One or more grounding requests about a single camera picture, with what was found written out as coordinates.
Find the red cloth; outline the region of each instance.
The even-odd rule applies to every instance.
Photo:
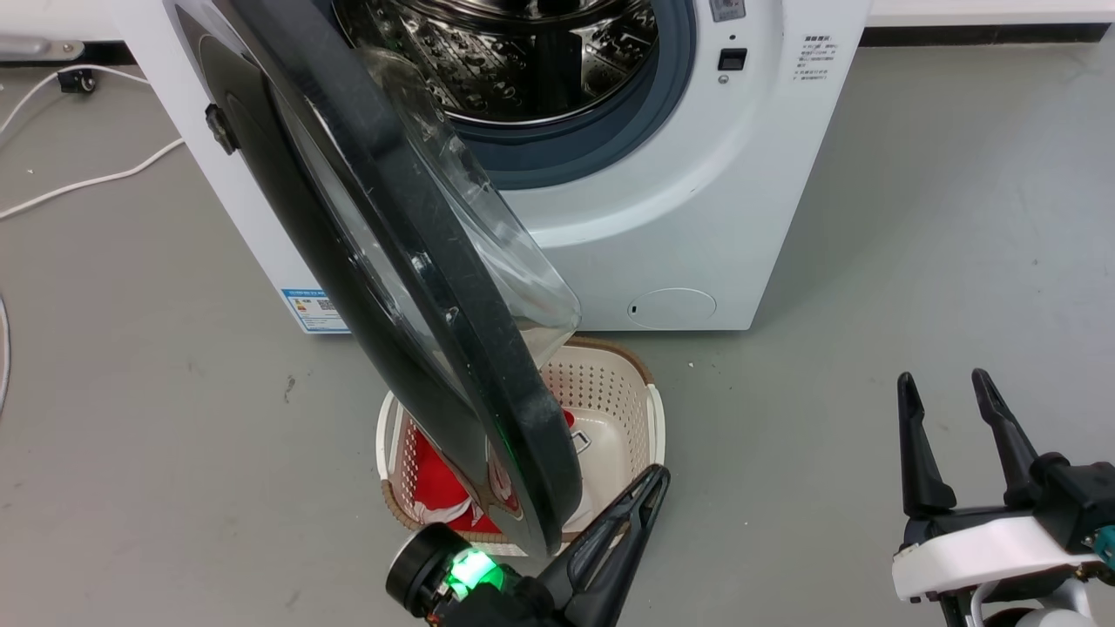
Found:
[[[572,428],[573,414],[565,409],[562,409],[562,413],[565,415],[565,424]],[[457,476],[453,474],[453,471],[437,454],[426,436],[418,431],[415,432],[415,464],[418,471],[415,473],[414,500],[419,518],[425,519],[419,520],[419,522],[435,522],[452,515],[452,512],[469,502],[468,492],[457,481]],[[507,500],[508,502],[514,501],[515,495],[511,494]],[[500,533],[500,529],[488,517],[483,515],[475,503],[449,520],[447,524],[454,531]]]

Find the gray floor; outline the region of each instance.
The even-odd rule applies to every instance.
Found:
[[[1112,457],[1113,73],[1113,40],[861,50],[755,328],[619,337],[675,476],[622,624],[941,625],[890,585],[904,369],[962,504],[1002,489],[975,366],[1039,448]],[[0,74],[0,114],[40,74]],[[37,103],[0,208],[174,137],[143,86]],[[382,382],[298,332],[187,152],[0,223],[0,290],[4,623],[414,624],[382,592]]]

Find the white cable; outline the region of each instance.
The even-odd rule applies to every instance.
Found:
[[[57,73],[51,74],[50,76],[48,76],[48,77],[43,78],[42,80],[40,80],[35,87],[31,88],[30,91],[28,91],[19,100],[19,103],[16,104],[16,108],[13,108],[10,114],[8,114],[8,118],[3,120],[3,124],[0,124],[0,135],[3,135],[4,129],[8,128],[8,125],[11,124],[12,119],[14,119],[16,114],[19,113],[19,109],[23,105],[26,105],[28,100],[31,99],[31,96],[35,95],[36,91],[38,91],[42,87],[49,85],[55,79],[55,77],[58,74],[64,73],[64,71],[71,71],[71,70],[76,70],[76,69],[96,69],[98,71],[106,71],[108,74],[115,74],[116,76],[123,76],[124,78],[129,78],[129,79],[135,80],[137,83],[143,83],[144,85],[149,85],[149,83],[147,83],[147,80],[144,79],[144,78],[139,78],[138,76],[133,76],[133,75],[130,75],[130,74],[128,74],[126,71],[120,71],[118,69],[113,69],[113,68],[108,68],[108,67],[94,66],[94,65],[77,65],[77,66],[65,67],[65,68],[58,70]],[[171,142],[169,144],[163,146],[157,153],[155,153],[155,154],[151,155],[149,157],[147,157],[147,161],[144,161],[143,163],[140,163],[139,165],[133,167],[132,170],[126,170],[124,172],[117,172],[116,174],[109,174],[107,176],[99,176],[97,179],[90,179],[88,181],[81,181],[80,183],[74,183],[71,185],[66,185],[65,187],[59,187],[59,189],[55,190],[54,192],[49,192],[49,193],[42,194],[41,196],[31,199],[31,200],[29,200],[29,201],[27,201],[25,203],[21,203],[21,204],[18,204],[18,205],[11,208],[11,209],[6,209],[3,211],[0,211],[0,220],[3,220],[6,218],[11,218],[12,215],[16,215],[17,213],[19,213],[21,211],[26,211],[28,209],[31,209],[32,206],[35,206],[37,204],[41,204],[41,203],[43,203],[43,202],[46,202],[46,201],[48,201],[50,199],[58,197],[58,196],[60,196],[60,195],[62,195],[65,193],[72,192],[74,190],[80,190],[81,187],[88,187],[89,185],[97,185],[99,183],[107,183],[109,181],[116,181],[118,179],[125,179],[127,176],[132,176],[133,174],[138,174],[139,172],[143,172],[144,170],[146,170],[147,166],[149,166],[151,164],[153,164],[156,161],[158,161],[159,158],[162,158],[163,155],[165,155],[166,153],[168,153],[168,152],[173,151],[174,148],[181,146],[183,143],[184,143],[184,141],[181,137],[177,138],[177,139],[175,139],[175,141],[173,141],[173,142]]]
[[[0,341],[3,343],[3,374],[0,374],[0,415],[3,415],[3,399],[8,396],[8,379],[11,378],[11,328],[8,325],[8,310],[3,306],[3,297],[0,296]]]

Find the gray label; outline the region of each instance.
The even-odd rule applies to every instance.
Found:
[[[747,15],[744,0],[708,0],[712,7],[712,21],[738,20]]]

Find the white wall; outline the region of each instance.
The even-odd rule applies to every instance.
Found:
[[[869,26],[1115,20],[1115,0],[875,0]],[[119,39],[101,0],[0,0],[0,33]]]

